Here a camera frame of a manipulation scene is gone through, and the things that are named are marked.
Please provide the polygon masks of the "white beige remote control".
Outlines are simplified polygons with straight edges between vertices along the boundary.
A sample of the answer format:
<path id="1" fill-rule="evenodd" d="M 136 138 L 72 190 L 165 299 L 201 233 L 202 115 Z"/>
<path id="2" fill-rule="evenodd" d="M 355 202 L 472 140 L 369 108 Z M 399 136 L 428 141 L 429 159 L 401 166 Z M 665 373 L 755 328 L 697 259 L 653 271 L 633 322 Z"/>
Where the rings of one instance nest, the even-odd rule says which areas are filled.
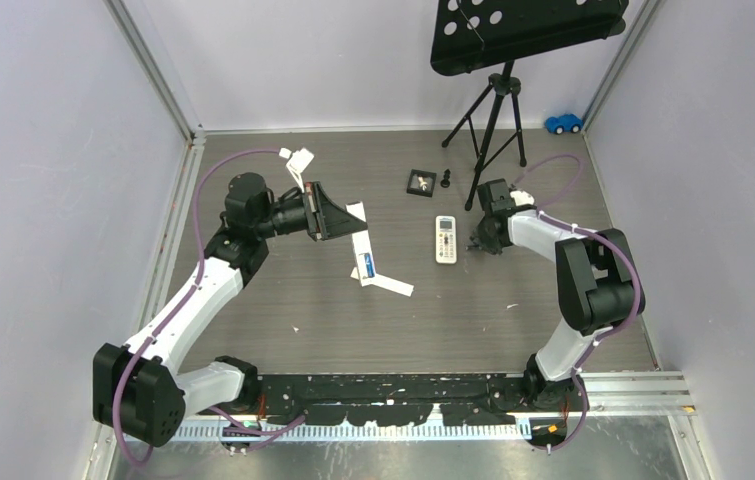
<path id="1" fill-rule="evenodd" d="M 453 216 L 435 218 L 435 261 L 440 265 L 457 262 L 456 219 Z"/>

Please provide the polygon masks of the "white remote back cover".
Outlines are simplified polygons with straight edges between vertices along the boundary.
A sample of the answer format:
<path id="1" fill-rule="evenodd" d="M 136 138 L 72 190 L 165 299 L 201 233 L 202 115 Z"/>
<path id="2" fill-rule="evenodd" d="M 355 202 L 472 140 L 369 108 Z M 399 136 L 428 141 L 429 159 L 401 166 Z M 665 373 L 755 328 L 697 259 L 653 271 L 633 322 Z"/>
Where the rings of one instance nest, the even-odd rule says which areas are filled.
<path id="1" fill-rule="evenodd" d="M 412 284 L 392 279 L 385 275 L 375 274 L 373 277 L 363 277 L 359 274 L 357 268 L 352 269 L 350 277 L 358 281 L 362 287 L 379 287 L 406 297 L 411 297 L 414 291 L 414 286 Z"/>

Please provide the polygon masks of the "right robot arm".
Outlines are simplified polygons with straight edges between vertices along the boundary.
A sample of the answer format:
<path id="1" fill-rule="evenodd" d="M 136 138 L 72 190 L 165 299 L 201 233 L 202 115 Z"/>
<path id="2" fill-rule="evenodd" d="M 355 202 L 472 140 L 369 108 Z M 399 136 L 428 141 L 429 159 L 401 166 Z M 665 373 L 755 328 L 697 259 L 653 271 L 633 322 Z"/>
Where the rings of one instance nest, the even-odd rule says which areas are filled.
<path id="1" fill-rule="evenodd" d="M 481 184 L 484 213 L 472 247 L 499 255 L 522 247 L 552 261 L 561 320 L 527 364 L 521 398 L 549 410 L 576 387 L 583 364 L 605 338 L 626 328 L 646 306 L 645 293 L 625 234 L 568 224 L 541 211 L 528 194 L 503 179 Z"/>

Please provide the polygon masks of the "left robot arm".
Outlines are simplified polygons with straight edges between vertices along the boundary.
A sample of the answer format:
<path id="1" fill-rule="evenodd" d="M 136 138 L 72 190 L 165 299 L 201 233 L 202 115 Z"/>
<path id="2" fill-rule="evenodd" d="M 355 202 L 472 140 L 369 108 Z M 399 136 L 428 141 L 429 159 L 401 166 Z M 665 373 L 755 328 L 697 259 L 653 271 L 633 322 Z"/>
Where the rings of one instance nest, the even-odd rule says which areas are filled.
<path id="1" fill-rule="evenodd" d="M 318 182 L 274 197 L 257 173 L 229 181 L 220 220 L 196 268 L 163 310 L 123 345 L 106 343 L 94 355 L 93 418 L 118 434 L 161 447 L 188 415 L 214 407 L 251 412 L 261 395 L 254 365 L 223 355 L 182 373 L 187 353 L 257 274 L 269 239 L 304 232 L 325 241 L 367 229 L 362 203 L 340 206 Z"/>

